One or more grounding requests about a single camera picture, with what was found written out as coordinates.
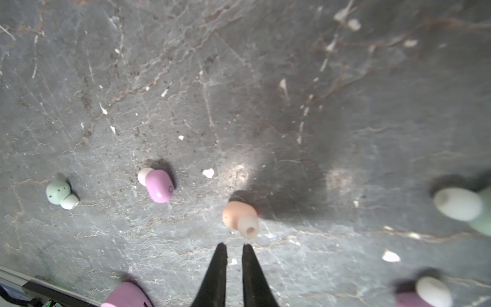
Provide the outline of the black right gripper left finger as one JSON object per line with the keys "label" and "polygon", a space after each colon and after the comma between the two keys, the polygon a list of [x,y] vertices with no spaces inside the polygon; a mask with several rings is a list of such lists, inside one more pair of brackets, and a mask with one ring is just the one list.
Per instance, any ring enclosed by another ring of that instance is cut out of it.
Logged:
{"label": "black right gripper left finger", "polygon": [[224,307],[226,304],[226,266],[228,264],[227,248],[219,243],[208,266],[192,307]]}

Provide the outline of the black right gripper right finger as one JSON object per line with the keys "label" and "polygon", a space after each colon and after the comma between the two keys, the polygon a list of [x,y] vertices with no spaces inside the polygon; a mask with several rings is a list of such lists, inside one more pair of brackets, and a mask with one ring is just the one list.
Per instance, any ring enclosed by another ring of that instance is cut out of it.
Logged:
{"label": "black right gripper right finger", "polygon": [[250,244],[242,250],[242,284],[245,307],[279,307]]}

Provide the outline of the pink earbud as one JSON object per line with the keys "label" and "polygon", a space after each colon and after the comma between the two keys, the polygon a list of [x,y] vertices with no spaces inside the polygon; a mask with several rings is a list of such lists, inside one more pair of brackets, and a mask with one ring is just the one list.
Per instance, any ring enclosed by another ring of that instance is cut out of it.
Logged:
{"label": "pink earbud", "polygon": [[227,227],[238,231],[241,236],[248,240],[252,240],[258,235],[258,212],[247,203],[229,202],[222,212],[222,221]]}

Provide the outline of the purple earbud left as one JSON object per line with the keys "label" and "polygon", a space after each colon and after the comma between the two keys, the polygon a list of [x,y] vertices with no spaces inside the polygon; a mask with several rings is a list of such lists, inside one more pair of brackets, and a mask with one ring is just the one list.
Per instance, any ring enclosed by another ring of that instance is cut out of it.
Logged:
{"label": "purple earbud left", "polygon": [[164,170],[143,168],[138,172],[138,181],[147,188],[150,198],[155,203],[167,203],[173,197],[174,183]]}

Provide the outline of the mint green earbud left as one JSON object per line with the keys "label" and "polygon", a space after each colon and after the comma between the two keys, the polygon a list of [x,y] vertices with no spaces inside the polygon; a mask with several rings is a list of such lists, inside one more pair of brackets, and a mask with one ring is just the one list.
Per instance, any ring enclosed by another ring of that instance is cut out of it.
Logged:
{"label": "mint green earbud left", "polygon": [[62,180],[55,180],[46,187],[46,196],[53,205],[72,210],[79,205],[79,198],[72,193],[70,185]]}

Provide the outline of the mint green earbud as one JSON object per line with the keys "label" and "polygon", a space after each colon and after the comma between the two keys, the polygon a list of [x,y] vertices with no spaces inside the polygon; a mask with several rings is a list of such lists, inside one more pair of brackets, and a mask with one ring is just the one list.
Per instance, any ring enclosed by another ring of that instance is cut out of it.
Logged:
{"label": "mint green earbud", "polygon": [[79,205],[79,198],[72,193],[70,185],[62,180],[55,180],[46,187],[46,196],[53,205],[72,210]]}
{"label": "mint green earbud", "polygon": [[490,187],[474,192],[463,188],[441,189],[433,204],[443,215],[466,222],[475,231],[490,237]]}

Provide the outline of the mint green earbud right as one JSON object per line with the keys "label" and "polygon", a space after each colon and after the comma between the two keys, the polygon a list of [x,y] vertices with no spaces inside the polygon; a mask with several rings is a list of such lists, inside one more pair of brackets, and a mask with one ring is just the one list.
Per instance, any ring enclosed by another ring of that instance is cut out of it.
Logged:
{"label": "mint green earbud right", "polygon": [[490,237],[490,187],[474,192],[463,188],[441,189],[433,204],[443,215],[466,222],[475,231]]}

